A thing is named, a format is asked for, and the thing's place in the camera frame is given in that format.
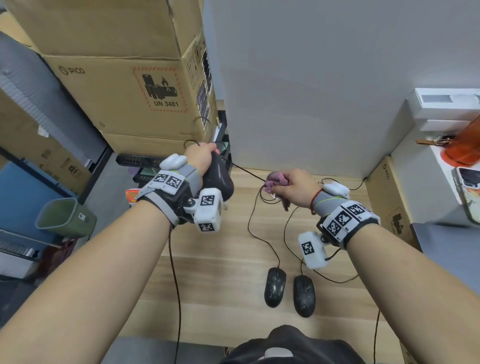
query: person's left hand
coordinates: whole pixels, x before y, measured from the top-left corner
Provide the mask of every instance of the person's left hand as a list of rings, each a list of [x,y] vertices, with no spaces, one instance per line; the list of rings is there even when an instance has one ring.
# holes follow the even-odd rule
[[[212,164],[212,152],[220,154],[215,143],[200,143],[189,146],[184,155],[187,157],[188,164],[197,168],[200,177],[203,177],[207,169]]]

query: orange object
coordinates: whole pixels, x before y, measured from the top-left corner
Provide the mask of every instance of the orange object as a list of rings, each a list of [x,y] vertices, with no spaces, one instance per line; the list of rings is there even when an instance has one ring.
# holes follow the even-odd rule
[[[442,151],[453,167],[470,167],[480,160],[480,116],[462,130]]]
[[[140,191],[140,188],[131,188],[125,191],[125,196],[130,205],[135,205],[137,202],[137,196]]]

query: person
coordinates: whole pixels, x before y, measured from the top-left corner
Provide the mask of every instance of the person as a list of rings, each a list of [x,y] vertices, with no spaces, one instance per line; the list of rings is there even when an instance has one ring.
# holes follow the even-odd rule
[[[203,176],[215,149],[215,144],[188,147],[188,164]],[[274,192],[309,207],[318,184],[304,170],[285,175],[291,185]],[[101,362],[147,284],[170,226],[154,204],[138,201],[20,307],[0,331],[1,362]],[[480,299],[473,291],[375,223],[353,235],[347,253],[385,319],[420,363],[479,362]],[[345,342],[309,339],[292,327],[239,346],[223,363],[262,358],[264,363],[363,363]]]

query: trash can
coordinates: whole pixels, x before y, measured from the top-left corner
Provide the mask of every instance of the trash can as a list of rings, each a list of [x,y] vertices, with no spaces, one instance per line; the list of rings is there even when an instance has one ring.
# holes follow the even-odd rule
[[[59,198],[43,206],[35,227],[48,230],[66,238],[81,238],[93,232],[96,216],[76,198]]]

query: light wood grain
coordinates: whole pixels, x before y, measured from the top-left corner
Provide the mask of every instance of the light wood grain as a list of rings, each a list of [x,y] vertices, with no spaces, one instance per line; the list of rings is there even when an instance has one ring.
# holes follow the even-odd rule
[[[269,173],[251,171],[262,178]],[[315,176],[315,179],[320,181],[324,177]],[[287,273],[282,303],[275,309],[266,306],[266,275],[269,268],[277,265],[277,258],[267,244],[253,238],[247,231],[262,181],[237,168],[232,171],[232,179],[235,193],[228,210],[222,214],[218,233],[200,234],[192,224],[176,228],[172,233],[172,255],[182,303],[180,340],[235,347],[253,338],[266,337],[275,327],[287,324],[310,337],[343,339],[366,362],[372,362],[378,308],[361,280],[357,278],[337,284],[304,266],[304,274],[315,284],[317,305],[312,317],[300,317],[292,299],[292,283],[300,274],[300,263],[283,242],[284,226],[291,212],[285,212],[281,204],[268,205],[259,198],[250,229],[272,244],[280,257],[280,267]],[[361,183],[353,178],[335,179],[349,188],[356,188]],[[370,206],[364,185],[352,191],[350,197]],[[307,209],[298,209],[288,223],[286,242],[298,256],[301,256],[298,235],[315,230],[317,222],[318,217],[312,216]],[[327,247],[329,254],[334,251],[334,247]],[[319,272],[337,281],[356,275],[343,251]],[[165,248],[120,334],[176,340],[177,329],[177,296],[168,249]],[[377,361],[403,363],[398,339],[382,316],[377,335]]]

